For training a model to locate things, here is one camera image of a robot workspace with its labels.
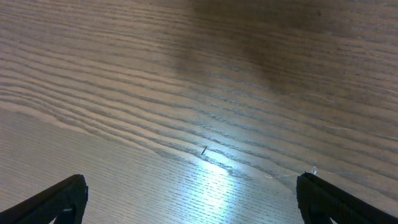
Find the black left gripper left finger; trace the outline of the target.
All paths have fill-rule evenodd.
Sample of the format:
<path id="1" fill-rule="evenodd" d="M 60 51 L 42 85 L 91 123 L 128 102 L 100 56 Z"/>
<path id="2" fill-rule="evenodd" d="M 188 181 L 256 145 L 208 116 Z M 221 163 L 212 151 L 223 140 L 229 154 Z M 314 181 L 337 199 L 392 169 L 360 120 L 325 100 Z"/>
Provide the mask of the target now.
<path id="1" fill-rule="evenodd" d="M 81 224 L 88 186 L 81 174 L 72 175 L 1 212 L 1 224 Z"/>

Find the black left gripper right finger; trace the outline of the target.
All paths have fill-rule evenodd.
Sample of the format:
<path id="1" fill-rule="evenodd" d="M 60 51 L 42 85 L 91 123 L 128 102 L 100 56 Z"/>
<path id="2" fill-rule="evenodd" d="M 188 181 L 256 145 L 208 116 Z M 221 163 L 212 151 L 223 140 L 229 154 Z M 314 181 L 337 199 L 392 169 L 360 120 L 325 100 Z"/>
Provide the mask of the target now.
<path id="1" fill-rule="evenodd" d="M 397 218 L 305 172 L 297 177 L 297 202 L 305 224 L 397 224 Z"/>

